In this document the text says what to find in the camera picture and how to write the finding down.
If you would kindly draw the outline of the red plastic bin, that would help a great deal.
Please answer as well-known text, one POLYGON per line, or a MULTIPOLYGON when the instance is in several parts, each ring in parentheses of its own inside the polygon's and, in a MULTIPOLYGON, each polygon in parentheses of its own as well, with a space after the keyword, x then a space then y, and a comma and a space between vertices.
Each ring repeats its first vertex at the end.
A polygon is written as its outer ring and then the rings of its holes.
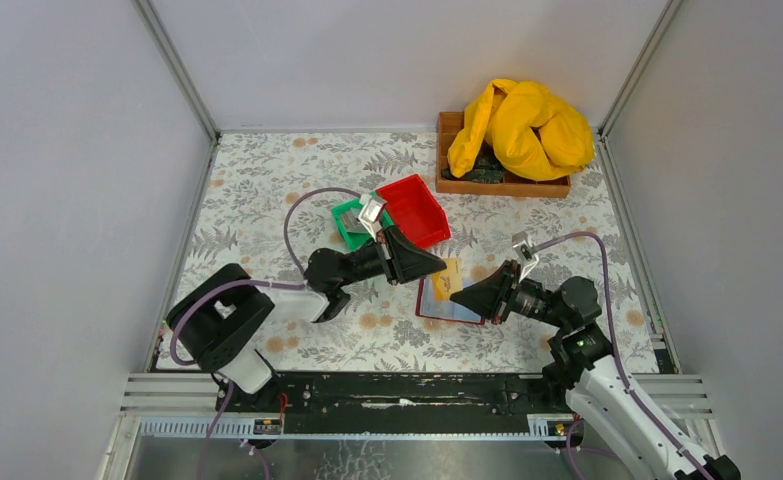
POLYGON ((401 232, 416 246, 427 249, 451 237, 444 209, 418 174, 381 186, 376 194, 401 232))

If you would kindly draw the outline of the green plastic bin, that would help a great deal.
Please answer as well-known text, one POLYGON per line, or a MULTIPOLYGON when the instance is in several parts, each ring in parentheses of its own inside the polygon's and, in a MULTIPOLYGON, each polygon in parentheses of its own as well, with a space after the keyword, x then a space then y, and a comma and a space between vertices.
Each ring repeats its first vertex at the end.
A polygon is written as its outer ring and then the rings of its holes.
POLYGON ((358 220, 363 208, 361 200, 365 197, 366 194, 361 195, 358 199, 347 201, 331 209, 338 232, 350 252, 357 251, 372 240, 368 230, 358 220))

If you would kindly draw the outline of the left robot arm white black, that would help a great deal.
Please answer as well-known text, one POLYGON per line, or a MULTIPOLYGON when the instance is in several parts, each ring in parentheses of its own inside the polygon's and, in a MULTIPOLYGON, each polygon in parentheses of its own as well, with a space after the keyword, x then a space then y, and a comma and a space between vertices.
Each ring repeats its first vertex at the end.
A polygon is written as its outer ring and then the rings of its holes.
POLYGON ((413 244, 396 226, 351 253, 315 250, 300 283, 254 279, 230 263, 168 312, 169 353, 177 364, 195 365, 223 377, 233 389, 256 394, 276 376, 251 344, 266 321, 323 323, 349 303, 344 289, 351 284, 375 277, 406 284, 445 268, 443 259, 413 244))

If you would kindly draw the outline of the red leather card holder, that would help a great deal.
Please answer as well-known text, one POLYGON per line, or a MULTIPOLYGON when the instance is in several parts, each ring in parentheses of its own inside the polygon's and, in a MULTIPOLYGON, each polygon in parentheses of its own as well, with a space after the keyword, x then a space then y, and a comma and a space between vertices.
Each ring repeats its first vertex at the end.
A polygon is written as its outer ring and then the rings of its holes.
POLYGON ((483 325, 480 315, 450 300, 450 283, 433 276, 420 280, 415 314, 422 318, 448 322, 483 325))

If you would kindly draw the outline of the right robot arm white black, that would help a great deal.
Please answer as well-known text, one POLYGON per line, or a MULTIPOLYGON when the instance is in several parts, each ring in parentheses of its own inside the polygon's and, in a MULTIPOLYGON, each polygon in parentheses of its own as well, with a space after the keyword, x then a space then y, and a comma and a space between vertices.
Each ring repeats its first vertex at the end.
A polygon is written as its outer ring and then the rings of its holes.
POLYGON ((556 327, 543 375, 636 479, 738 479, 726 455, 713 456, 680 429, 620 363, 596 320, 594 282, 573 276, 548 290, 506 261, 486 279, 451 294, 452 302, 494 324, 511 314, 556 327))

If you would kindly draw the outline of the gold credit card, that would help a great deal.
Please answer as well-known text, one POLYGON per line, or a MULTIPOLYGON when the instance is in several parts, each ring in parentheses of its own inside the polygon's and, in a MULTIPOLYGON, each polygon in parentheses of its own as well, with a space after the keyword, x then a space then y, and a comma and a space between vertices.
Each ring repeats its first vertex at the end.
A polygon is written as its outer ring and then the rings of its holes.
POLYGON ((452 294, 464 288, 462 262, 457 257, 445 258, 446 268, 430 276, 433 297, 449 301, 452 294))

